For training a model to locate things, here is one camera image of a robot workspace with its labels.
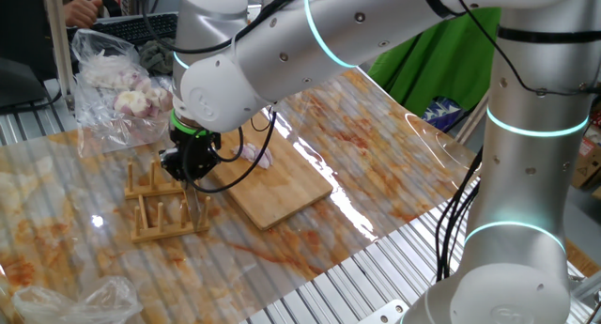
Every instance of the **green cloth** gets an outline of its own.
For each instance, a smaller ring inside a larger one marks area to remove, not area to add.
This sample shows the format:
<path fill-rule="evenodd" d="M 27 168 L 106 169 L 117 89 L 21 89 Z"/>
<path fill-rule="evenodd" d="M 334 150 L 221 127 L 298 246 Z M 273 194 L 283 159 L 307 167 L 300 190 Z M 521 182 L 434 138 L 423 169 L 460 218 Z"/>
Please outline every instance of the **green cloth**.
<path fill-rule="evenodd" d="M 167 43 L 175 44 L 170 38 L 163 39 Z M 147 42 L 140 48 L 140 66 L 148 70 L 154 70 L 161 74 L 169 74 L 173 71 L 173 52 L 161 45 L 157 40 Z"/>
<path fill-rule="evenodd" d="M 495 37 L 501 10 L 483 8 L 473 14 Z M 452 99 L 468 110 L 489 88 L 493 53 L 490 41 L 464 15 L 382 54 L 368 74 L 417 116 L 436 97 Z"/>

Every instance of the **food in plastic bag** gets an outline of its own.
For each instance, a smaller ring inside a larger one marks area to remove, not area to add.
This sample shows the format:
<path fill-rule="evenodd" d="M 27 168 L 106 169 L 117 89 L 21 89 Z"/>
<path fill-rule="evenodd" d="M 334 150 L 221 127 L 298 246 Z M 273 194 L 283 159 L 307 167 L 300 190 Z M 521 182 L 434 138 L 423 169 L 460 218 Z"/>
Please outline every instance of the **food in plastic bag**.
<path fill-rule="evenodd" d="M 74 89 L 80 156 L 161 140 L 169 127 L 171 80 L 148 78 L 134 46 L 122 39 L 80 29 L 71 49 L 81 71 Z"/>
<path fill-rule="evenodd" d="M 71 49 L 79 61 L 83 79 L 93 87 L 135 88 L 148 77 L 139 65 L 140 55 L 126 40 L 79 29 L 73 37 Z"/>
<path fill-rule="evenodd" d="M 142 311 L 133 284 L 120 276 L 106 276 L 87 285 L 77 302 L 43 287 L 28 286 L 14 294 L 12 303 L 25 324 L 123 324 Z"/>
<path fill-rule="evenodd" d="M 116 97 L 122 89 L 94 88 L 76 76 L 75 118 L 79 123 L 78 150 L 82 157 L 97 156 L 101 153 L 138 147 L 155 143 L 169 129 L 169 112 L 161 113 L 151 109 L 150 116 L 136 117 L 133 112 L 123 113 L 117 105 Z M 153 78 L 153 84 L 163 89 L 171 86 L 169 78 Z M 152 100 L 142 95 L 145 104 Z"/>
<path fill-rule="evenodd" d="M 153 113 L 152 110 L 156 107 L 153 107 L 152 101 L 147 99 L 143 92 L 134 90 L 121 92 L 115 96 L 113 108 L 129 116 L 146 117 Z"/>

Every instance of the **black chair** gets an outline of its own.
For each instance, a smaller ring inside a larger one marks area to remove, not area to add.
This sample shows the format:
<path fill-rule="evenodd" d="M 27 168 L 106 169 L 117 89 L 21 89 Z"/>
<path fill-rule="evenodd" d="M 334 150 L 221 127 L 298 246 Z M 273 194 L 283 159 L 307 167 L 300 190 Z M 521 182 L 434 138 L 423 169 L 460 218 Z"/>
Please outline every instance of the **black chair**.
<path fill-rule="evenodd" d="M 109 16 L 111 18 L 121 16 L 123 13 L 121 12 L 121 7 L 115 0 L 102 0 L 102 3 L 106 7 L 109 12 Z"/>

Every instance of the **sticker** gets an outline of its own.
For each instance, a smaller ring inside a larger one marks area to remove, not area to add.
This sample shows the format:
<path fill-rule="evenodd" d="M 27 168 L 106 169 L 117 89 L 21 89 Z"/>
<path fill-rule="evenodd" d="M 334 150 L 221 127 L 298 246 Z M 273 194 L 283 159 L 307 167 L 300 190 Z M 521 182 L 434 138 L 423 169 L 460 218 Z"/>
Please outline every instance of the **sticker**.
<path fill-rule="evenodd" d="M 591 151 L 593 151 L 594 149 L 594 143 L 587 140 L 587 139 L 582 139 L 582 143 L 580 144 L 580 156 L 582 157 L 587 157 L 589 156 L 589 154 L 591 153 Z"/>

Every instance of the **wooden cutting board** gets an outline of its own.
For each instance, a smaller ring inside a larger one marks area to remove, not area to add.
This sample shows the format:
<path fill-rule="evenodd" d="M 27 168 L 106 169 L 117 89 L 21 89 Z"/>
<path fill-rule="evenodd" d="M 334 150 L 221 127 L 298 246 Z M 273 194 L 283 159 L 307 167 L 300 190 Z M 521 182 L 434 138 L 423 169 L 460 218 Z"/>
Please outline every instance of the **wooden cutting board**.
<path fill-rule="evenodd" d="M 268 120 L 261 114 L 254 117 L 258 129 L 267 126 Z M 258 149 L 263 146 L 268 131 L 255 131 L 250 122 L 242 126 L 244 144 L 252 143 Z M 239 145 L 238 131 L 222 134 L 220 155 L 234 156 L 231 149 Z M 257 166 L 241 183 L 228 192 L 261 230 L 267 230 L 297 211 L 330 195 L 332 186 L 301 154 L 280 134 L 273 131 L 269 144 L 273 165 L 269 169 Z M 239 159 L 221 163 L 211 173 L 218 184 L 232 182 L 251 165 Z"/>

